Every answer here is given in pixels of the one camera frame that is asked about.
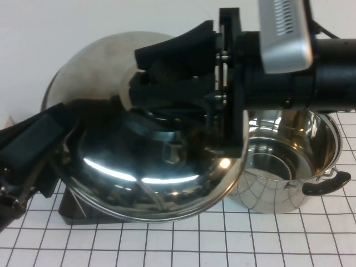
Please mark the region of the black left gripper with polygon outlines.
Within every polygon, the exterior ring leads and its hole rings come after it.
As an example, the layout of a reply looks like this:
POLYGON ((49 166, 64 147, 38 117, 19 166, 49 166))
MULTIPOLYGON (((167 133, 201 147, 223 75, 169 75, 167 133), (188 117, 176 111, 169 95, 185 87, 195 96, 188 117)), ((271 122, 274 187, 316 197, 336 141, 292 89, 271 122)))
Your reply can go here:
POLYGON ((18 198, 54 193, 54 154, 73 128, 69 116, 39 115, 1 131, 1 228, 25 213, 18 198))

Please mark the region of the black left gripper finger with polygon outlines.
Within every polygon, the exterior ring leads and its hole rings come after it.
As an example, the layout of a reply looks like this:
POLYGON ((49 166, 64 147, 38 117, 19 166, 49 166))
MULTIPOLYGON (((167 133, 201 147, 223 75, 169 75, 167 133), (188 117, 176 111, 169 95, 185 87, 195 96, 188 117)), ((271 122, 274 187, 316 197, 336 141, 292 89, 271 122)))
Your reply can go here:
POLYGON ((75 123, 77 122, 77 117, 71 112, 71 110, 64 103, 59 103, 20 123, 2 129, 1 147, 5 147, 6 144, 14 140, 23 131, 46 116, 54 119, 57 124, 67 131, 73 129, 75 123))

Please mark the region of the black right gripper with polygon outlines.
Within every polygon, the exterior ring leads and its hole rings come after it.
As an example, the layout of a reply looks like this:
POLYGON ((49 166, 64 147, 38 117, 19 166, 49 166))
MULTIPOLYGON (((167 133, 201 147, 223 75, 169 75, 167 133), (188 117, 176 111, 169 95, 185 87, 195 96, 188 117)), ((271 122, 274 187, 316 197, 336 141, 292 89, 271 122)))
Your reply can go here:
MULTIPOLYGON (((316 39, 311 17, 309 7, 262 7, 260 30, 243 32, 239 9, 220 9, 223 50, 228 53, 223 152, 242 149, 243 110, 304 110, 309 106, 315 91, 316 39)), ((144 84, 136 75, 130 81, 130 100, 135 107, 204 100, 215 91, 215 75, 208 74, 215 70, 214 22, 205 21, 178 37, 136 49, 135 59, 141 70, 167 60, 200 76, 144 84)))

